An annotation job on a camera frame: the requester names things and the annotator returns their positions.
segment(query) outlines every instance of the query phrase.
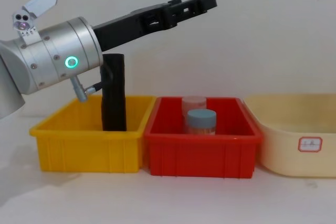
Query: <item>white wall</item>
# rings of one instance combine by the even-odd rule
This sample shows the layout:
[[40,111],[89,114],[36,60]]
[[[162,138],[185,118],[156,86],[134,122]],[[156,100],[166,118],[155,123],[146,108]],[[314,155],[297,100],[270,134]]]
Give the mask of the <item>white wall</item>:
[[[16,36],[0,0],[0,39]],[[96,25],[169,0],[58,0],[38,28],[83,16]],[[111,50],[125,54],[128,94],[223,95],[336,91],[335,0],[217,0],[207,14]],[[88,86],[97,69],[80,75]],[[24,114],[46,115],[75,95],[70,81],[25,96]]]

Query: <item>yellow plastic bin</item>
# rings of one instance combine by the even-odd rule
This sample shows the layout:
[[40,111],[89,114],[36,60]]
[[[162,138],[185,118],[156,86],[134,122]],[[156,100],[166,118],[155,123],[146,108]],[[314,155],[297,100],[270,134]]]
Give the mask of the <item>yellow plastic bin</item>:
[[272,94],[245,104],[264,132],[260,162],[287,176],[336,177],[336,94]]
[[53,172],[136,173],[142,166],[143,131],[155,97],[126,97],[127,132],[105,132],[101,96],[78,100],[32,129],[40,168]]

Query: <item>black cylinder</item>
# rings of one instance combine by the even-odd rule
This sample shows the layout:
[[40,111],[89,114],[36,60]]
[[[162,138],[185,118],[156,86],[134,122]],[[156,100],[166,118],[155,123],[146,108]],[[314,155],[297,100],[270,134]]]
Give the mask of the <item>black cylinder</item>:
[[104,54],[103,59],[100,67],[101,82],[104,83],[101,101],[103,131],[126,131],[124,55]]

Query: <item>white table surface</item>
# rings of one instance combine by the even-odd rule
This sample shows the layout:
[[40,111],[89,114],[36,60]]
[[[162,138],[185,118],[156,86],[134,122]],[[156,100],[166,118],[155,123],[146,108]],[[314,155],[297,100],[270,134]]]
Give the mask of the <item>white table surface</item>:
[[336,180],[42,173],[28,129],[41,118],[0,121],[0,223],[336,223]]

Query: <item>bottle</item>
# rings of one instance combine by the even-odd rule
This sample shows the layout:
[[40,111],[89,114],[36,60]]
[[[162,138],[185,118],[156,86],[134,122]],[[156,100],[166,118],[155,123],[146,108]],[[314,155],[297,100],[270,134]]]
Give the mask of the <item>bottle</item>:
[[189,134],[216,134],[216,112],[207,109],[189,110],[186,119]]
[[206,98],[189,96],[182,98],[183,130],[187,133],[186,118],[189,110],[206,109]]

